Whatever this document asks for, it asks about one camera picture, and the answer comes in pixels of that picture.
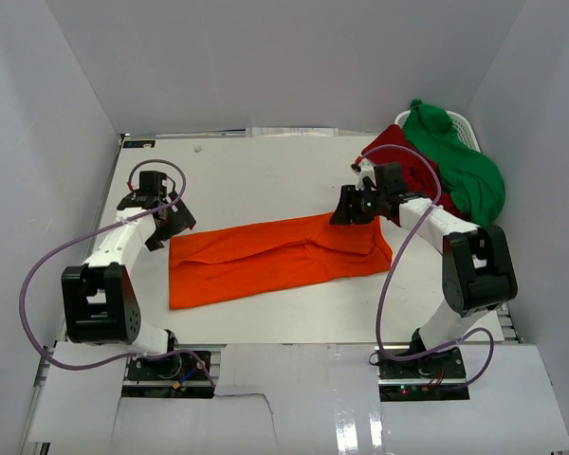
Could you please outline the orange t shirt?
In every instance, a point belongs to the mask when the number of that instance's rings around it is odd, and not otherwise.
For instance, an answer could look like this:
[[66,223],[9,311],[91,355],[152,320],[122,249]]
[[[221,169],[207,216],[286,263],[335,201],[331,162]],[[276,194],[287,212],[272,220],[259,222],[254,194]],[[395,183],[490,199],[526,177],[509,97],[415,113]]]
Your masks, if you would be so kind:
[[391,268],[378,220],[336,226],[330,214],[176,236],[169,248],[173,310],[237,300]]

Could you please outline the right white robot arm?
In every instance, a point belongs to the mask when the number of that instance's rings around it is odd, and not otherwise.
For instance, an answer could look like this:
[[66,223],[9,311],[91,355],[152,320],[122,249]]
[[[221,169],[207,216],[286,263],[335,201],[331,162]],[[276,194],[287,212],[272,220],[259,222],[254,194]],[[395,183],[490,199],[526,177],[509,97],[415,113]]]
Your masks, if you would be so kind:
[[385,218],[428,242],[442,259],[443,300],[430,319],[415,330],[407,351],[394,355],[378,348],[383,360],[409,362],[418,376],[429,378],[444,365],[441,352],[452,350],[481,332],[477,322],[516,298],[518,284],[505,232],[480,227],[410,191],[398,163],[353,165],[357,181],[340,189],[330,222],[367,225]]

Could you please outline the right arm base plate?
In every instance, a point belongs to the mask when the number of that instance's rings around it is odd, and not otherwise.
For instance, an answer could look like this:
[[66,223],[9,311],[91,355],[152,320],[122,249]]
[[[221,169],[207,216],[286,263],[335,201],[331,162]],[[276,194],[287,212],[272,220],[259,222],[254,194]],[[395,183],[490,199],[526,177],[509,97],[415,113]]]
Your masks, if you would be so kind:
[[374,351],[369,364],[376,367],[382,403],[469,400],[466,369],[458,348],[410,362],[388,360]]

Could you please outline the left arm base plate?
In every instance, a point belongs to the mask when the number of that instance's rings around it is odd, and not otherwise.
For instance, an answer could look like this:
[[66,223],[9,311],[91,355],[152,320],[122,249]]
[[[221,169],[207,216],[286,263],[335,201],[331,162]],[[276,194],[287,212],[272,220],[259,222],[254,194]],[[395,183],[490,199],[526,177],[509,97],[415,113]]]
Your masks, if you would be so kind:
[[217,383],[221,363],[221,348],[202,346],[193,349],[198,356],[174,355],[171,358],[150,361],[129,360],[121,389],[124,398],[155,399],[212,399],[213,386],[204,373],[210,373]]

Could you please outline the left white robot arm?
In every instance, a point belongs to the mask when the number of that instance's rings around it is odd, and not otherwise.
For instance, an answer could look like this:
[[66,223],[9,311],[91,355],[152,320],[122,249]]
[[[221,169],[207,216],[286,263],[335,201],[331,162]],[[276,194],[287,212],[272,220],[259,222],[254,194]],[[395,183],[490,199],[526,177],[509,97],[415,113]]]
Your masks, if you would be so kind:
[[120,344],[149,356],[149,367],[170,378],[181,367],[174,334],[142,321],[130,277],[142,249],[156,251],[175,235],[195,226],[195,219],[168,188],[171,178],[158,171],[139,174],[138,187],[117,206],[119,225],[81,265],[67,267],[61,278],[65,325],[73,342]]

